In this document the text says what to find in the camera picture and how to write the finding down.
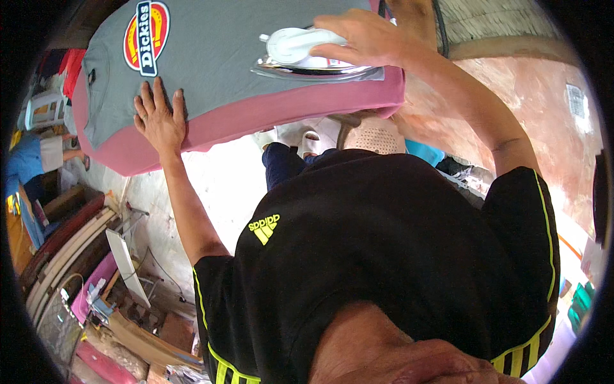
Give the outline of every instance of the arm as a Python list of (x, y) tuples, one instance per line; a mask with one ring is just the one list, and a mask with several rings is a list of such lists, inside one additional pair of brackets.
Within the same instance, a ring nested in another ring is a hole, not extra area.
[(393, 65), (415, 74), (471, 125), (491, 150), (498, 175), (520, 166), (540, 172), (529, 137), (505, 103), (421, 41), (364, 10), (352, 9), (342, 16), (320, 16), (314, 20), (314, 25), (345, 37), (349, 47), (323, 44), (314, 47), (312, 55), (355, 65)]
[(181, 90), (173, 95), (173, 113), (164, 99), (162, 81), (153, 81), (153, 100), (149, 83), (141, 85), (141, 97), (134, 98), (138, 115), (134, 125), (160, 155), (160, 164), (166, 176), (171, 207), (175, 214), (177, 231), (193, 266), (205, 256), (228, 255), (213, 224), (205, 212), (196, 191), (190, 184), (181, 159), (181, 143), (185, 138), (184, 99)]

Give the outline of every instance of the plastic stool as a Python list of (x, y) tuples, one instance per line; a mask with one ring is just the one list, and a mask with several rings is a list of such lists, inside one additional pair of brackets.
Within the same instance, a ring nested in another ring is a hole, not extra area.
[(39, 93), (28, 101), (25, 117), (28, 131), (64, 124), (64, 96), (55, 90)]

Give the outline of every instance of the blue jeans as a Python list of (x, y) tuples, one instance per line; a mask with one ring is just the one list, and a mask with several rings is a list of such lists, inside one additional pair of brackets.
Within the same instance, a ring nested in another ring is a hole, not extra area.
[(262, 163), (266, 168), (266, 189), (298, 176), (308, 165), (311, 165), (326, 155), (337, 152), (331, 148), (318, 156), (307, 156), (304, 160), (297, 154), (297, 147), (289, 147), (282, 143), (271, 143), (262, 154)]

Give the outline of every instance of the hand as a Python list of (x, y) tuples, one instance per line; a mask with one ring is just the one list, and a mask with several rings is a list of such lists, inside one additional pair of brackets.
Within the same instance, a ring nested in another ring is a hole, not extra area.
[(314, 20), (316, 28), (328, 29), (348, 41), (348, 46), (321, 44), (311, 56), (326, 57), (354, 65), (402, 66), (402, 55), (415, 44), (391, 22), (362, 9), (350, 9), (341, 16), (322, 15)]
[(178, 89), (173, 95), (173, 113), (168, 109), (164, 99), (162, 80), (153, 80), (153, 100), (149, 92), (149, 83), (141, 84), (141, 96), (134, 98), (134, 115), (136, 129), (153, 145), (160, 161), (170, 157), (181, 156), (181, 143), (185, 139), (185, 115), (183, 92)]

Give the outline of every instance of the white sandal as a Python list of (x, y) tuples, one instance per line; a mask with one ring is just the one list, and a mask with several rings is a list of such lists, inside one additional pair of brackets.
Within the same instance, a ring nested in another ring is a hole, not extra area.
[[(314, 136), (317, 139), (310, 139), (307, 136)], [(303, 153), (301, 154), (301, 158), (305, 158), (305, 154), (312, 153), (316, 155), (320, 155), (320, 148), (322, 147), (322, 143), (320, 142), (320, 135), (318, 135), (315, 131), (307, 131), (303, 134)]]

